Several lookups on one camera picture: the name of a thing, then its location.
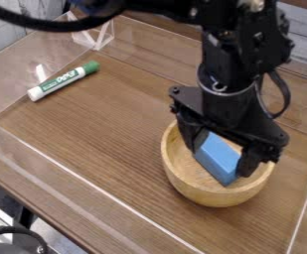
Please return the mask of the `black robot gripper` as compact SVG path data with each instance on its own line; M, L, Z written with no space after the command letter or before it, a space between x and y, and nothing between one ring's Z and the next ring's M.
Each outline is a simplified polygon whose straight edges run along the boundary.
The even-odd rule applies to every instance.
M196 153L211 133L242 146L238 174L248 178L260 163L276 163L288 134L267 115L255 87L239 93L176 85L169 89L172 112L187 148Z

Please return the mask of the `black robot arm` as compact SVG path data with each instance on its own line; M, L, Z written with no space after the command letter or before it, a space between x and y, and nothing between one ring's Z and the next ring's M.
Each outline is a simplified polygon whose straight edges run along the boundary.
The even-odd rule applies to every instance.
M69 0L85 17L58 22L22 15L0 6L0 20L45 32L89 30L126 11L160 14L203 29L203 61L196 87L173 86L169 96L184 144L204 168L211 166L205 144L219 135L242 146L232 169L250 177L262 163L278 162L288 135L275 123L280 112L260 98L270 77L291 103L278 67L291 60L290 22L278 0Z

